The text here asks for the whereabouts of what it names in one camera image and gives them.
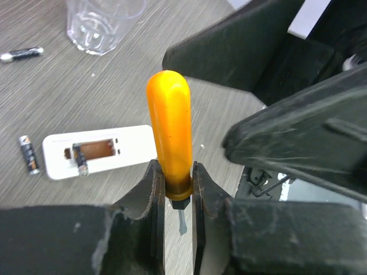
orange screwdriver handle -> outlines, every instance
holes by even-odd
[[[179,73],[164,70],[149,80],[147,100],[158,162],[166,178],[166,196],[184,200],[192,193],[189,84]]]

table surface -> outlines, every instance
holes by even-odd
[[[42,141],[51,134],[150,124],[145,86],[161,70],[165,50],[232,12],[226,0],[150,0],[141,20],[111,53],[90,56],[66,35],[62,0],[0,1],[0,50],[42,46],[40,58],[0,67],[0,205],[113,203],[142,177],[147,164],[53,182],[28,176],[18,146],[29,135],[44,168]],[[221,141],[235,122],[261,109],[251,94],[189,80],[194,160],[234,194],[241,166],[223,157]],[[192,274],[189,232],[167,203],[167,274]]]

